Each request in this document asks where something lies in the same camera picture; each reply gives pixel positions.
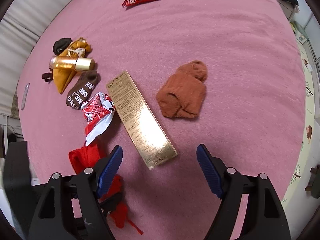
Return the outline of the beige curtain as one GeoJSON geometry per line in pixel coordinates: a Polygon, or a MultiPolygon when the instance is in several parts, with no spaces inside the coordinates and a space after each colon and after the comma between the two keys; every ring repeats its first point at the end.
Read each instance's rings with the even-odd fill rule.
{"type": "Polygon", "coordinates": [[[13,0],[1,19],[1,114],[17,119],[17,83],[42,33],[71,0],[13,0]]]}

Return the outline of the black rolled sock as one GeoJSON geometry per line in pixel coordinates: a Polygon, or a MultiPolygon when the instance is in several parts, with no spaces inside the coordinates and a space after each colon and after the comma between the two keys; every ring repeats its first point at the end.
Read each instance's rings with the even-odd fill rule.
{"type": "Polygon", "coordinates": [[[72,42],[71,38],[61,38],[57,40],[53,45],[53,53],[60,55],[72,42]]]}

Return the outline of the red white wrapper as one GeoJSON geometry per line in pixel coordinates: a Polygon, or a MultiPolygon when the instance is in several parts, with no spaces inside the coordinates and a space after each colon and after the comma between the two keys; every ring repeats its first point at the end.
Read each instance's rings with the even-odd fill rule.
{"type": "Polygon", "coordinates": [[[110,96],[99,92],[84,102],[80,108],[88,122],[85,127],[85,146],[91,144],[95,138],[103,134],[110,126],[116,111],[110,96]]]}

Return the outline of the mustard yellow pouch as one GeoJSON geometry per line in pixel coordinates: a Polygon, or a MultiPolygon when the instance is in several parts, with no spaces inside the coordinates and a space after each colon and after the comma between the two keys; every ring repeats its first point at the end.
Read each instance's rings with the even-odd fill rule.
{"type": "MultiPolygon", "coordinates": [[[[92,51],[92,47],[86,39],[80,37],[79,39],[70,43],[70,45],[59,54],[59,56],[67,57],[86,57],[92,51]]],[[[57,87],[57,90],[62,94],[71,82],[72,78],[76,75],[75,70],[67,69],[54,69],[53,81],[57,87]]]]}

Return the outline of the pink bed sheet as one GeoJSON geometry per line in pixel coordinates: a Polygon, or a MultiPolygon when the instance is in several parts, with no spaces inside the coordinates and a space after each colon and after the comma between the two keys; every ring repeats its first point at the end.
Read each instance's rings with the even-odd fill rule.
{"type": "Polygon", "coordinates": [[[22,132],[35,172],[73,173],[85,142],[81,111],[42,73],[62,37],[85,38],[101,76],[96,92],[128,72],[178,155],[149,170],[119,118],[101,137],[123,148],[119,173],[133,225],[116,239],[203,239],[219,207],[196,160],[205,144],[243,174],[288,187],[305,123],[305,77],[276,0],[74,0],[43,33],[18,83],[22,132]]]}

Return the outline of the red cloth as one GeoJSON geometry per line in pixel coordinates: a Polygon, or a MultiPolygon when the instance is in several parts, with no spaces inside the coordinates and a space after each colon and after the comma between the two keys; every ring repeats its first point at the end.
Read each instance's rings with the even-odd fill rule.
{"type": "MultiPolygon", "coordinates": [[[[104,145],[95,139],[89,145],[84,144],[81,148],[70,151],[68,157],[75,173],[81,174],[86,168],[94,168],[101,159],[107,158],[108,154],[104,145]]],[[[101,162],[98,167],[95,171],[97,175],[95,190],[104,217],[111,217],[116,227],[120,229],[126,223],[130,224],[142,235],[143,231],[129,219],[129,207],[124,200],[124,181],[116,174],[116,167],[105,162],[101,162]]]]}

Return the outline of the small clear silver item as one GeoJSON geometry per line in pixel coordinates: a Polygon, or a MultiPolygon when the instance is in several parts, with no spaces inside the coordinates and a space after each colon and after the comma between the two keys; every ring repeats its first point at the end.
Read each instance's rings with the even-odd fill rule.
{"type": "Polygon", "coordinates": [[[26,103],[29,87],[30,87],[30,83],[27,83],[25,85],[25,89],[24,89],[23,96],[22,96],[21,110],[24,110],[24,108],[25,108],[25,103],[26,103]]]}

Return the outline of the dark green round stool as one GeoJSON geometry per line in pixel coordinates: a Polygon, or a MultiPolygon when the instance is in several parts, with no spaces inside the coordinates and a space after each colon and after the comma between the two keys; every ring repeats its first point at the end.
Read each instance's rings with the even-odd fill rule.
{"type": "Polygon", "coordinates": [[[310,173],[311,176],[304,191],[310,192],[313,198],[318,199],[320,197],[320,166],[312,167],[310,173]]]}

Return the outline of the rust brown sock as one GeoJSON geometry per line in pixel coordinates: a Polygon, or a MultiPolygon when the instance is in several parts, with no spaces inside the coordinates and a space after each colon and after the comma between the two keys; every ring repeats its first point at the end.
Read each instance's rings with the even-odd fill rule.
{"type": "Polygon", "coordinates": [[[166,118],[193,119],[199,116],[206,96],[207,66],[199,60],[181,65],[156,94],[166,118]]]}

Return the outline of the dark brown lettered sock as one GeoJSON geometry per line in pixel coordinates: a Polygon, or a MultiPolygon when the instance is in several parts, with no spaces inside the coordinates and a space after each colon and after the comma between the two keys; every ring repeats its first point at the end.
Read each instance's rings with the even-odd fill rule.
{"type": "Polygon", "coordinates": [[[82,72],[76,84],[67,94],[66,105],[79,110],[82,104],[90,98],[99,82],[100,75],[96,70],[82,72]]]}

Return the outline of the gold rectangular box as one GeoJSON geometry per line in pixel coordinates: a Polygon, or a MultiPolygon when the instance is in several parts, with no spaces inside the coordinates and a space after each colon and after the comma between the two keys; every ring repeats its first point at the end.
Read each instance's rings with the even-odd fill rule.
{"type": "Polygon", "coordinates": [[[127,71],[106,85],[130,139],[149,170],[178,155],[127,71]]]}

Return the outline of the dark maroon small cloth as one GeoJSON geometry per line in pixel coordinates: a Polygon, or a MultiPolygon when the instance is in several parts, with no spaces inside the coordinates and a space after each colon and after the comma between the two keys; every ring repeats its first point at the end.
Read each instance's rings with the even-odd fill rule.
{"type": "Polygon", "coordinates": [[[51,81],[53,81],[53,73],[52,73],[52,72],[43,73],[43,74],[42,74],[42,79],[43,79],[45,82],[51,82],[51,81]]]}

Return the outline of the gold amber bottle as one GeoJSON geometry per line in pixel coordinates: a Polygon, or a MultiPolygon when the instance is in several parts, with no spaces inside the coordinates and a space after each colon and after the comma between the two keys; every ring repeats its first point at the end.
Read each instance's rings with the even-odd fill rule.
{"type": "Polygon", "coordinates": [[[95,61],[85,57],[54,56],[51,58],[51,69],[74,70],[76,72],[93,70],[95,61]]]}

